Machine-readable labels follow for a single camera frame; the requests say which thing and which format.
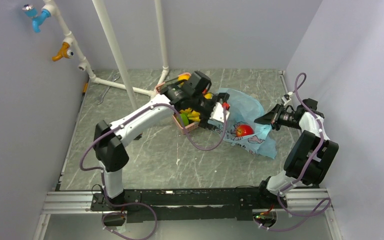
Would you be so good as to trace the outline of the yellow fake starfruit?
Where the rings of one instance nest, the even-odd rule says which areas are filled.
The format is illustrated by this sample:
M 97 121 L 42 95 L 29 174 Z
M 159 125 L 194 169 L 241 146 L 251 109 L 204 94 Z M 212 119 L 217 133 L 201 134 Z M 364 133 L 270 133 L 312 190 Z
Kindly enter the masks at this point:
M 191 77 L 190 73 L 180 74 L 177 77 L 176 84 L 181 87 L 184 84 L 184 82 L 189 80 L 190 77 Z

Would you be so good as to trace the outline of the red fake apple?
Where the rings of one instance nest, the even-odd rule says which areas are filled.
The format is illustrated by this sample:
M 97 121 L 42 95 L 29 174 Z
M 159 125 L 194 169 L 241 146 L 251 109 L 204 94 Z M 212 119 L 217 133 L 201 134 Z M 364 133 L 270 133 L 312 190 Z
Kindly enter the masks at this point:
M 245 137 L 253 135 L 255 132 L 253 128 L 250 125 L 247 124 L 240 124 L 235 128 L 235 135 L 237 137 Z

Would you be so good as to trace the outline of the light blue plastic bag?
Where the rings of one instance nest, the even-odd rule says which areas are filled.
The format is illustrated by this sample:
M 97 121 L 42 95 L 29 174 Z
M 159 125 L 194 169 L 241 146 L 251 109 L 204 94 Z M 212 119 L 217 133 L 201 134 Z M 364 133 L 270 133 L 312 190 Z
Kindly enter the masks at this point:
M 232 146 L 239 146 L 252 155 L 261 155 L 274 159 L 277 155 L 276 142 L 269 137 L 271 125 L 254 123 L 254 120 L 264 115 L 262 104 L 254 97 L 232 88 L 219 88 L 213 94 L 227 93 L 230 115 L 227 120 L 223 141 Z M 246 124 L 253 128 L 254 134 L 237 137 L 235 129 L 238 125 Z

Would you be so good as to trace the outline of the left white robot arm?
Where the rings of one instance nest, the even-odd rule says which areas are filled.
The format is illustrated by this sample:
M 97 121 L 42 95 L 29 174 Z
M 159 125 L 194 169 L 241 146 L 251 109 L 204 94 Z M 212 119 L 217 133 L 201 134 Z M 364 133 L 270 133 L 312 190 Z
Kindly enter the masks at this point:
M 207 98 L 211 86 L 211 79 L 201 71 L 180 75 L 160 85 L 154 98 L 129 115 L 96 125 L 92 147 L 103 173 L 103 202 L 109 209 L 117 210 L 124 203 L 123 167 L 130 159 L 126 148 L 145 130 L 181 110 L 198 113 L 198 126 L 204 129 L 227 124 L 230 95 L 221 92 Z

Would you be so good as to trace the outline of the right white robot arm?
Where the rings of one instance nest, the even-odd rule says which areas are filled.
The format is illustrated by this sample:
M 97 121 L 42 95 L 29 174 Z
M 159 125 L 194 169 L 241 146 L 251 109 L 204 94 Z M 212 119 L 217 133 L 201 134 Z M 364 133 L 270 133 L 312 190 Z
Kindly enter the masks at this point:
M 254 120 L 254 123 L 269 125 L 276 131 L 282 126 L 301 131 L 284 162 L 283 170 L 260 183 L 255 194 L 260 207 L 269 207 L 276 196 L 283 197 L 296 187 L 318 185 L 326 176 L 339 145 L 327 136 L 323 126 L 324 115 L 317 111 L 317 105 L 316 100 L 307 98 L 288 112 L 287 107 L 277 104 Z

